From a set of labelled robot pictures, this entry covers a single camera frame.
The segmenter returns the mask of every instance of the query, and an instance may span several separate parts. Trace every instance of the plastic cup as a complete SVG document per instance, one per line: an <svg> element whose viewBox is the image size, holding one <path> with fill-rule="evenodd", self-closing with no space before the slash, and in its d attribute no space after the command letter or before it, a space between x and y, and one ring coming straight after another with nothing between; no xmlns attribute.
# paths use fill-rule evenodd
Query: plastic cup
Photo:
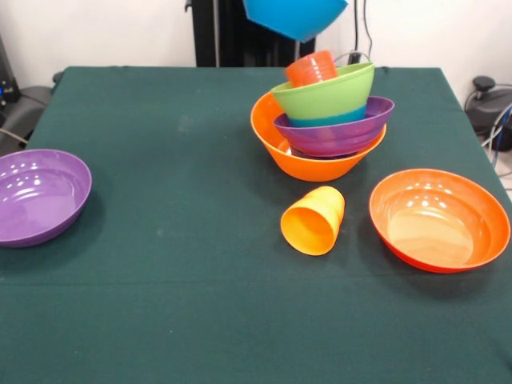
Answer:
<svg viewBox="0 0 512 384"><path fill-rule="evenodd" d="M308 86L338 76L332 54L322 50L300 58L285 69L293 87Z"/></svg>
<svg viewBox="0 0 512 384"><path fill-rule="evenodd" d="M301 198L281 217L288 243L309 256L332 250L345 213L345 199L331 186L321 186Z"/></svg>

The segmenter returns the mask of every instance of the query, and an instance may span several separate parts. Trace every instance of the yellow cup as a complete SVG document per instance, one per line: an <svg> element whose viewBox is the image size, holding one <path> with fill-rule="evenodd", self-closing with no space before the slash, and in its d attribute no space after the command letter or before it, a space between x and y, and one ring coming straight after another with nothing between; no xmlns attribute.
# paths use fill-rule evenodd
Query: yellow cup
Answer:
<svg viewBox="0 0 512 384"><path fill-rule="evenodd" d="M336 243L344 213L343 195L331 186L321 186L285 211L281 231L299 252L321 256Z"/></svg>

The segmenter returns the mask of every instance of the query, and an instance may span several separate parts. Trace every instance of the purple bowl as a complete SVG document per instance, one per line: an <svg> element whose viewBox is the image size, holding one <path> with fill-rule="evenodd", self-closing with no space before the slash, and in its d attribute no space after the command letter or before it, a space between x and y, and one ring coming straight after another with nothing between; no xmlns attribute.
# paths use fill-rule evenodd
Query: purple bowl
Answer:
<svg viewBox="0 0 512 384"><path fill-rule="evenodd" d="M382 131L394 108L388 98L370 96L366 117L335 126L295 127L285 114L275 119L278 131L290 145L306 155L324 158L364 150Z"/></svg>
<svg viewBox="0 0 512 384"><path fill-rule="evenodd" d="M0 158L0 246L34 246L69 228L89 197L87 165L60 150Z"/></svg>

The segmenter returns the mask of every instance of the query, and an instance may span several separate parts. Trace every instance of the cable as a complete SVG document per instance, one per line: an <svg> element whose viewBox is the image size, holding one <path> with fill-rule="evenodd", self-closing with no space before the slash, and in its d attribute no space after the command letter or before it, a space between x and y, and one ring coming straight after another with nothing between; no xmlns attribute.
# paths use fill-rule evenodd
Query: cable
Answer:
<svg viewBox="0 0 512 384"><path fill-rule="evenodd" d="M496 143L496 150L494 151L493 158L493 168L496 168L496 164L498 164L498 154L499 154L499 146L502 144L503 130L498 135L498 142Z"/></svg>
<svg viewBox="0 0 512 384"><path fill-rule="evenodd" d="M28 98L29 100L32 100L33 102L37 102L41 104L42 106L48 106L45 102L42 102L41 100L37 100L36 98L33 98L32 96L29 96L28 94L22 94L22 98Z"/></svg>
<svg viewBox="0 0 512 384"><path fill-rule="evenodd" d="M490 131L490 136L487 140L485 140L483 143L482 143L482 147L485 147L487 144L489 144L490 142L492 142L494 140L494 138L496 136L499 135L499 133L502 131L502 126L500 126L497 130L496 130L496 127L498 126L499 122L502 120L502 117L503 115L510 109L512 108L512 103L509 104L507 107L505 107L505 109L499 114L498 118L496 118L496 120L494 120L494 124L491 128L491 131Z"/></svg>
<svg viewBox="0 0 512 384"><path fill-rule="evenodd" d="M374 46L374 40L371 38L370 32L368 31L368 21L366 20L366 1L362 4L362 20L365 23L365 31L366 36L368 36L368 40L370 40L370 46L368 47L368 57L371 58L371 49Z"/></svg>
<svg viewBox="0 0 512 384"><path fill-rule="evenodd" d="M370 57L364 52L361 52L360 50L352 50L351 52L346 52L344 54L340 54L339 56L337 56L336 59L334 60L334 64L336 64L336 62L338 62L340 58L344 58L345 56L348 56L350 54L360 54L361 56L364 56L368 61L370 61Z"/></svg>
<svg viewBox="0 0 512 384"><path fill-rule="evenodd" d="M23 144L28 144L29 142L25 140L24 138L17 136L16 134L13 134L12 132L9 132L8 130L4 130L3 128L0 128L0 134L6 134L7 136L11 136L12 138L15 138L19 142L22 142Z"/></svg>
<svg viewBox="0 0 512 384"><path fill-rule="evenodd" d="M499 134L502 133L503 131L503 127L504 125L506 124L506 122L508 121L509 119L509 116L510 116L510 109L512 108L512 103L509 104L501 113L500 115L498 116L498 118L501 118L503 117L503 120L502 120L502 124L501 126L499 127L499 130L494 134L494 130L496 129L496 127L498 126L498 119L496 119L496 122L494 122L493 124L493 127L492 129L490 130L490 136L489 136L489 149L487 151L488 155L490 156L491 152L492 152L492 149L493 149L493 140L496 136L498 136Z"/></svg>
<svg viewBox="0 0 512 384"><path fill-rule="evenodd" d="M466 102L464 103L464 112L467 112L467 107L470 104L470 101L474 99L474 96L478 93L477 90L474 90L470 93L470 95L467 97Z"/></svg>
<svg viewBox="0 0 512 384"><path fill-rule="evenodd" d="M358 0L354 0L354 24L355 24L355 48L359 49L359 21L358 21Z"/></svg>
<svg viewBox="0 0 512 384"><path fill-rule="evenodd" d="M499 174L498 177L499 178L504 178L505 176L510 176L512 174L512 170L510 172L506 172L504 174Z"/></svg>

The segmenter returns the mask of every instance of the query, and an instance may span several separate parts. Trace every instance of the white wall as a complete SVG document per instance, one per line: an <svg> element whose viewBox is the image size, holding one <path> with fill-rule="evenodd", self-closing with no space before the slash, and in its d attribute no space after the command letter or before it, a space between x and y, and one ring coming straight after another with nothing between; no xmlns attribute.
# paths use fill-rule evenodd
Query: white wall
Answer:
<svg viewBox="0 0 512 384"><path fill-rule="evenodd" d="M317 49L354 48L355 0L318 37ZM362 0L359 0L362 13ZM378 66L440 66L463 102L479 74L512 83L511 0L367 0ZM359 49L368 41L359 23Z"/></svg>
<svg viewBox="0 0 512 384"><path fill-rule="evenodd" d="M195 66L184 0L0 0L0 33L21 86L67 66Z"/></svg>
<svg viewBox="0 0 512 384"><path fill-rule="evenodd" d="M318 37L318 49L352 49L349 1ZM0 32L22 86L50 84L69 65L193 66L184 2L0 0ZM380 66L440 66L463 100L475 75L512 82L511 15L511 0L368 0L372 59ZM360 23L360 48L366 43Z"/></svg>

